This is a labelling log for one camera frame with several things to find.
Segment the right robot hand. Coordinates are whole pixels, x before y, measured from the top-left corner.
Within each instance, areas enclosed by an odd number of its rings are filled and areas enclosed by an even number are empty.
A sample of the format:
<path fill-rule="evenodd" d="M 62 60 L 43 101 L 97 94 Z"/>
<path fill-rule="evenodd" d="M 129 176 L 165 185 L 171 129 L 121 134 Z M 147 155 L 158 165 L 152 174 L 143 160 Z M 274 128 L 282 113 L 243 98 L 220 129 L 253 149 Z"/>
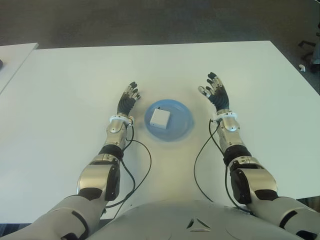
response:
<path fill-rule="evenodd" d="M 229 97 L 222 81 L 213 72 L 210 72 L 207 77 L 206 82 L 209 86 L 199 86 L 198 91 L 215 106 L 216 112 L 229 110 Z"/>

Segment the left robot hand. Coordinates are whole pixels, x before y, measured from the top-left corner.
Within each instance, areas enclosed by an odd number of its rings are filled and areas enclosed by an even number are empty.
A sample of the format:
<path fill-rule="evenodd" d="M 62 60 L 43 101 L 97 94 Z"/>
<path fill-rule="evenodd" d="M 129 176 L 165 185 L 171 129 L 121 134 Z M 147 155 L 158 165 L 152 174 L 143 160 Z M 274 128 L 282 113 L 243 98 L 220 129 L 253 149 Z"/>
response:
<path fill-rule="evenodd" d="M 117 105 L 117 113 L 129 116 L 130 111 L 140 97 L 141 95 L 138 90 L 138 84 L 135 81 L 131 82 L 122 93 Z"/>

